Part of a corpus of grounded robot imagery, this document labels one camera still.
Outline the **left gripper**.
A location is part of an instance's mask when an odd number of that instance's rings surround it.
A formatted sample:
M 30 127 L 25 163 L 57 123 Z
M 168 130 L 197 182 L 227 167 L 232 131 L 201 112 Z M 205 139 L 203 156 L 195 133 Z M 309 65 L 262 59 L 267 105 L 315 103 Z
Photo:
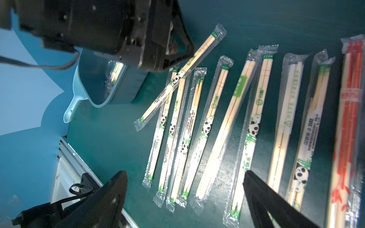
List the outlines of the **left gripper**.
M 47 49 L 86 48 L 150 72 L 195 51 L 178 1 L 15 1 L 14 11 Z

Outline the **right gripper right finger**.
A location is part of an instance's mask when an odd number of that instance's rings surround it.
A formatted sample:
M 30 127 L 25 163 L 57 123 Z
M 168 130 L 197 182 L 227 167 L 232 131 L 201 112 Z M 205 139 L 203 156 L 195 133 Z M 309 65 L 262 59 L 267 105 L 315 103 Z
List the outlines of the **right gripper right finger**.
M 253 171 L 246 172 L 243 188 L 254 227 L 273 228 L 271 217 L 282 228 L 318 227 L 290 206 Z

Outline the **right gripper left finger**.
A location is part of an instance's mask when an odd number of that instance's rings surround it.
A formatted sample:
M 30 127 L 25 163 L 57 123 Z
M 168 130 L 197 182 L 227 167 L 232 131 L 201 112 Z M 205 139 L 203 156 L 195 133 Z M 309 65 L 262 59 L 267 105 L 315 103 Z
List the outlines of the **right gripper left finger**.
M 125 203 L 128 178 L 119 171 L 102 188 L 91 194 L 56 228 L 118 228 Z

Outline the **chopsticks panda print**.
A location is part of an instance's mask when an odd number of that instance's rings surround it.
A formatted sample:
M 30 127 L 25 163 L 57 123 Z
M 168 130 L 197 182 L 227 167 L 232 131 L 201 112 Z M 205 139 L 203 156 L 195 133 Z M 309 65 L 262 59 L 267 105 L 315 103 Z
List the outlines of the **chopsticks panda print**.
M 287 191 L 287 202 L 300 211 L 308 183 L 312 157 L 315 151 L 329 76 L 335 57 L 326 49 L 317 53 L 312 62 L 310 82 L 303 111 L 300 141 Z

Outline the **clear plastic storage box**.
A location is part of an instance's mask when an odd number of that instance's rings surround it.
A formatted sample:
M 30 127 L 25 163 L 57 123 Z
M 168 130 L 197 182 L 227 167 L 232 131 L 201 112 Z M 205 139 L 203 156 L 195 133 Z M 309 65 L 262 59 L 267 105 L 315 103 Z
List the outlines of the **clear plastic storage box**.
M 81 51 L 78 68 L 81 85 L 96 108 L 132 102 L 149 74 L 88 49 Z

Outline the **chopsticks panda sleeve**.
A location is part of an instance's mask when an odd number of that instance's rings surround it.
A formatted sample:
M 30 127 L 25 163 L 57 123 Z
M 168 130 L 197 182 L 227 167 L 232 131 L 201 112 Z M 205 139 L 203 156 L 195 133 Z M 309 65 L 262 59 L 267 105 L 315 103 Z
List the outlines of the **chopsticks panda sleeve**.
M 224 26 L 218 23 L 207 40 L 196 51 L 193 57 L 178 71 L 176 76 L 171 79 L 167 86 L 162 90 L 159 96 L 149 106 L 141 118 L 134 121 L 136 131 L 140 131 L 155 115 L 157 110 L 164 105 L 166 99 L 179 86 L 182 79 L 186 79 L 193 70 L 204 60 L 204 58 L 219 44 L 226 36 L 227 31 Z

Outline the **chopsticks thin pair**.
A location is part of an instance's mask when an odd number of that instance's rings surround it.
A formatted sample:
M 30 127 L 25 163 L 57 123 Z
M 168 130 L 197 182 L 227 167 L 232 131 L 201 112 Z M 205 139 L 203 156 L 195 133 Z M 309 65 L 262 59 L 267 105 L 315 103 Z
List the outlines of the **chopsticks thin pair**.
M 177 205 L 177 196 L 182 182 L 183 171 L 187 161 L 187 155 L 191 144 L 191 138 L 194 130 L 200 95 L 206 74 L 206 67 L 197 67 L 194 70 L 189 98 L 185 103 L 186 110 L 184 112 L 184 122 L 182 124 L 181 135 L 175 155 L 173 175 L 166 197 L 166 208 L 171 213 L 175 211 Z

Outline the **chopsticks plain pair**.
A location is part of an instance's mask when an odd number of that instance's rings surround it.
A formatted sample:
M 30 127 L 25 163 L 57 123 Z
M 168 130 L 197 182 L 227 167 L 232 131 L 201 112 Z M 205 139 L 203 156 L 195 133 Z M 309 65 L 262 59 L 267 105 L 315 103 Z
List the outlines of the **chopsticks plain pair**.
M 197 215 L 201 215 L 204 209 L 204 204 L 207 201 L 212 185 L 217 177 L 217 173 L 226 150 L 225 147 L 232 132 L 232 126 L 236 121 L 241 104 L 247 94 L 257 67 L 262 60 L 262 55 L 263 50 L 261 48 L 250 50 L 248 53 L 210 157 L 199 182 L 196 194 L 190 201 L 190 205 Z

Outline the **red striped chopsticks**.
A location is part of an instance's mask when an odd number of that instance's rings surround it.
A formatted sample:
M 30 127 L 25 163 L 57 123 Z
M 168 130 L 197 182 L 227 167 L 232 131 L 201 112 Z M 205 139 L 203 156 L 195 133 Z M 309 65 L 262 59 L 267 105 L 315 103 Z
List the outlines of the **red striped chopsticks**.
M 329 189 L 328 228 L 344 228 L 349 210 L 350 183 L 354 175 L 357 116 L 362 100 L 365 36 L 342 38 L 344 55 L 336 137 Z

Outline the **chopsticks green tip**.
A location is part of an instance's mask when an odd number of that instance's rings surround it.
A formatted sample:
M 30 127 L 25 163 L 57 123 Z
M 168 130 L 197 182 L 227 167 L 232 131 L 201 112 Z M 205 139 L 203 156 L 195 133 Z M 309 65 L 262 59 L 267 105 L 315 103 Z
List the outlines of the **chopsticks green tip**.
M 284 161 L 295 120 L 303 69 L 308 55 L 288 53 L 282 64 L 275 142 L 267 184 L 279 192 Z

